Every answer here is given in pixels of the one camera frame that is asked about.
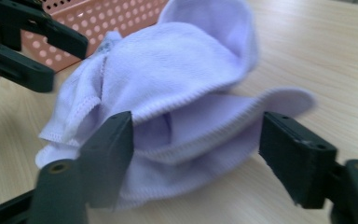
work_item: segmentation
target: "pink basket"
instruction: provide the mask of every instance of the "pink basket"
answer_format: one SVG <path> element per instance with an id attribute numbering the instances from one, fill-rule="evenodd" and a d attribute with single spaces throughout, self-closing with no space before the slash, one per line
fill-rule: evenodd
<path id="1" fill-rule="evenodd" d="M 123 36 L 153 25 L 168 0 L 43 0 L 52 18 L 86 36 L 87 56 L 100 45 L 107 31 Z M 38 62 L 56 72 L 80 60 L 47 44 L 42 35 L 22 31 L 22 45 Z"/>

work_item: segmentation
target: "table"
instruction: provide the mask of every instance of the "table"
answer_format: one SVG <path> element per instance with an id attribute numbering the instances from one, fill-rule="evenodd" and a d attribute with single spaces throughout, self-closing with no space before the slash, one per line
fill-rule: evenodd
<path id="1" fill-rule="evenodd" d="M 313 91 L 318 106 L 298 119 L 340 149 L 338 161 L 358 159 L 358 6 L 328 0 L 249 0 L 261 61 L 233 93 L 256 95 L 278 86 Z M 76 69 L 57 75 L 59 86 Z M 0 203 L 34 187 L 37 138 L 56 93 L 28 91 L 0 79 Z M 130 211 L 89 211 L 90 223 L 329 223 L 324 210 L 291 202 L 264 161 L 254 156 L 211 185 Z"/>

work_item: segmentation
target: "perforated plastic basket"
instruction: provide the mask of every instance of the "perforated plastic basket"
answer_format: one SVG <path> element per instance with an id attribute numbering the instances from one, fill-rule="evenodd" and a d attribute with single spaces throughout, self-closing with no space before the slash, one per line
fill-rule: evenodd
<path id="1" fill-rule="evenodd" d="M 87 56 L 100 45 L 107 31 L 123 36 L 156 23 L 168 0 L 43 0 L 52 18 L 86 36 Z M 79 59 L 47 44 L 46 38 L 22 32 L 22 45 L 40 63 L 60 71 Z"/>

